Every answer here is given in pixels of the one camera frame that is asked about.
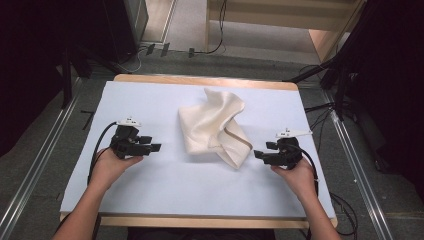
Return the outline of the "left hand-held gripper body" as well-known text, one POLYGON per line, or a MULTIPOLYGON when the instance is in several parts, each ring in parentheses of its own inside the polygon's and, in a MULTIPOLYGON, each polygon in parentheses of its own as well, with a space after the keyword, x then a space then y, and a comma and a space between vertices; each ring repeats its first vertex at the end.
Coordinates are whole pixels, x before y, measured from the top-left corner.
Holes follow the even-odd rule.
POLYGON ((138 142, 139 127, 141 124, 133 119, 127 117, 123 120, 117 121, 117 129, 111 138, 110 148, 115 155, 124 159, 127 156, 148 156, 151 152, 148 149, 150 144, 140 144, 138 142))

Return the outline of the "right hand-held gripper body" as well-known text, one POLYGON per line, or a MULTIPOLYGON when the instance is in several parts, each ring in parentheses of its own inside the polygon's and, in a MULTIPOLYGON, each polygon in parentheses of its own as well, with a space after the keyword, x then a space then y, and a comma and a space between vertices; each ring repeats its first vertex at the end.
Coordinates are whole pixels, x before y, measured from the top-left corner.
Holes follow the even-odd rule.
POLYGON ((276 150, 276 153, 265 153, 263 162, 287 170, 293 169, 303 157, 306 157, 309 163, 313 164, 310 155, 300 147, 298 141, 299 136, 311 134, 311 130, 292 130, 289 128, 277 133, 276 143, 279 145, 279 150, 276 150))

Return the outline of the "white mesh fabric bag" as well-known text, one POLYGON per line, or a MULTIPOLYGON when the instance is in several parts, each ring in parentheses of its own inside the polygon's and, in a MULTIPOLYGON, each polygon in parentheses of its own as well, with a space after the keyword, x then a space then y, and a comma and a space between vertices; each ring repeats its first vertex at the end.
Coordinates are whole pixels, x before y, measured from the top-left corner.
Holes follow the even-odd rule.
POLYGON ((245 102, 236 94, 205 88, 203 103, 178 109, 188 154, 216 153, 229 166, 239 169, 253 146, 235 117, 245 102))

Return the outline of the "person's right hand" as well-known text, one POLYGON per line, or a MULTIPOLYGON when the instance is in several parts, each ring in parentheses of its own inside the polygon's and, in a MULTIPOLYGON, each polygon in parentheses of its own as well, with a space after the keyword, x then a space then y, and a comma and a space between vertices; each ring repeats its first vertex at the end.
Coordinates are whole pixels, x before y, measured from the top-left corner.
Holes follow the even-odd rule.
POLYGON ((317 197, 314 186, 313 168, 307 160, 300 160, 291 170, 285 170, 279 166, 272 166, 271 170, 286 181, 289 188, 301 202, 306 202, 317 197))

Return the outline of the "person's left hand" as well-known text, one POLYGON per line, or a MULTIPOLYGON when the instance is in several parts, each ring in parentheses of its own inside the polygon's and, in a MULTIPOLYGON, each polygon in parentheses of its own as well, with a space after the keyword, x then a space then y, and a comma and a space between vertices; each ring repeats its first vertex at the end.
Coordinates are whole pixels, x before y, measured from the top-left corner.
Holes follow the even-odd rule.
POLYGON ((120 159, 111 149, 102 149, 96 155, 88 188, 97 192, 106 192, 128 168, 142 160, 142 156, 120 159))

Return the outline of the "white table mat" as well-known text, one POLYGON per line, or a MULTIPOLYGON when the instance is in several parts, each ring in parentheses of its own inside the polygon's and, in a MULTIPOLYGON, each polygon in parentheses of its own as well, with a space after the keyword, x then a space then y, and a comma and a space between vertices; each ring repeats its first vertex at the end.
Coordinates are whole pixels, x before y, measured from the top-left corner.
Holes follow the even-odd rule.
POLYGON ((302 218, 286 182, 262 160, 240 168, 217 154, 186 152, 178 111, 206 100, 202 86, 112 81, 104 87, 86 143, 60 207, 71 211, 86 188, 91 157, 105 148, 118 120, 132 117, 161 149, 130 167, 110 187, 101 212, 112 215, 302 218))

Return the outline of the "wooden table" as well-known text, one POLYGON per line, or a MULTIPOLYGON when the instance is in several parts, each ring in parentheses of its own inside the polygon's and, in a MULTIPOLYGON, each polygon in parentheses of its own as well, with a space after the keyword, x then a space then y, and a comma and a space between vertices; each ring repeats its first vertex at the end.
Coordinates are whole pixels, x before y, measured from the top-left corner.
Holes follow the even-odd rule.
MULTIPOLYGON (((310 130, 298 87, 293 83, 266 82, 246 79, 205 78, 185 76, 125 75, 113 81, 156 84, 182 84, 228 91, 245 102, 244 111, 236 120, 253 147, 264 150, 266 142, 286 128, 310 130)), ((299 136, 299 145, 314 162, 319 160, 312 135, 299 136)), ((202 217, 163 215, 112 215, 102 213, 102 222, 109 226, 158 226, 189 228, 304 228, 302 218, 202 217)))

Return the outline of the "black metal stand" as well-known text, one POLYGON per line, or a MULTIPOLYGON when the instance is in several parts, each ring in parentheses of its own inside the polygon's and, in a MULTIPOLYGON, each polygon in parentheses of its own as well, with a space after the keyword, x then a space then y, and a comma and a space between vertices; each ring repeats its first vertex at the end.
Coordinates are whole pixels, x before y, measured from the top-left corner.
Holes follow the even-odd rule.
POLYGON ((323 90, 330 90, 333 86, 337 86, 334 96, 334 110, 338 119, 343 121, 343 102, 349 78, 349 68, 343 60, 335 56, 321 64, 314 65, 310 70, 304 73, 299 73, 296 77, 287 79, 287 82, 297 84, 322 71, 324 71, 325 74, 320 80, 321 88, 323 90))
POLYGON ((63 103, 65 109, 72 100, 72 77, 71 67, 74 67, 77 75, 88 78, 92 70, 87 62, 84 49, 78 45, 67 46, 62 54, 62 79, 63 79, 63 103))

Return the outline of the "person's dark clothing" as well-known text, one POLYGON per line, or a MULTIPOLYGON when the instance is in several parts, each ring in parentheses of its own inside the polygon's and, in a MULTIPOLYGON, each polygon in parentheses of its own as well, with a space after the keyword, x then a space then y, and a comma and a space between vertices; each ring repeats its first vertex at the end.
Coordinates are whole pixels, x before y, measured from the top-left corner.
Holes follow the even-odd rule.
POLYGON ((127 240, 276 240, 273 230, 129 227, 127 240))

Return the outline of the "dark cabinet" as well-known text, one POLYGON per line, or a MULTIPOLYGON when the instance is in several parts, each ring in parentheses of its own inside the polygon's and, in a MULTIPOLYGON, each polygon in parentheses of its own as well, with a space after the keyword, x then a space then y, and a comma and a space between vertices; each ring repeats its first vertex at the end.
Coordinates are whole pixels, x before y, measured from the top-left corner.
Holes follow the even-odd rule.
POLYGON ((134 56, 149 20, 145 0, 102 0, 112 41, 112 59, 123 63, 134 56))

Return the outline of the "light wooden shelf unit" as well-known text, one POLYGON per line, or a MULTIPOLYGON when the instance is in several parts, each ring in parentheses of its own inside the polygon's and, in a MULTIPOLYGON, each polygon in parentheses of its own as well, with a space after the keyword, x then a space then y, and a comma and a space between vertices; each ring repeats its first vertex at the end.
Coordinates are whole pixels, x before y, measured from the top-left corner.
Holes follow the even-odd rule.
POLYGON ((329 60, 345 33, 351 32, 367 0, 206 0, 205 50, 209 27, 219 19, 226 3, 225 20, 307 29, 321 62, 329 60))

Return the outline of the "black curtain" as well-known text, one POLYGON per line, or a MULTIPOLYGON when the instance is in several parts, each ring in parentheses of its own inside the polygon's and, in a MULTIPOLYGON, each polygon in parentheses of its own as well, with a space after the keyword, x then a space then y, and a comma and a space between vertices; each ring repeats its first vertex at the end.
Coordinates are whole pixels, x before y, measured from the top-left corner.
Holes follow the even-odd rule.
POLYGON ((380 169, 424 200, 424 0, 367 0, 349 40, 347 95, 366 114, 380 169))
POLYGON ((0 0, 0 157, 63 92, 62 54, 93 0, 0 0))

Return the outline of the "metal floor rail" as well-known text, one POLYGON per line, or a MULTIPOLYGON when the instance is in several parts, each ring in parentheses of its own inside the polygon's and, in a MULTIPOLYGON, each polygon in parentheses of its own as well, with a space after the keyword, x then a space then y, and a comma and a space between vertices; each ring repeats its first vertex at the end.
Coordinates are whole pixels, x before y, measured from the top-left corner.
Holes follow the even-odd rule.
POLYGON ((52 154, 52 151, 56 146, 68 119, 73 113, 83 85, 84 80, 81 77, 77 77, 71 87, 71 90, 74 93, 73 97, 67 106, 60 110, 52 128, 25 175, 25 178, 8 204, 6 212, 0 221, 0 240, 9 240, 17 221, 25 209, 30 196, 49 161, 50 155, 52 154))
POLYGON ((394 240, 348 129, 334 107, 328 107, 325 122, 319 129, 319 156, 330 196, 346 207, 346 213, 336 207, 340 224, 353 227, 352 240, 394 240))

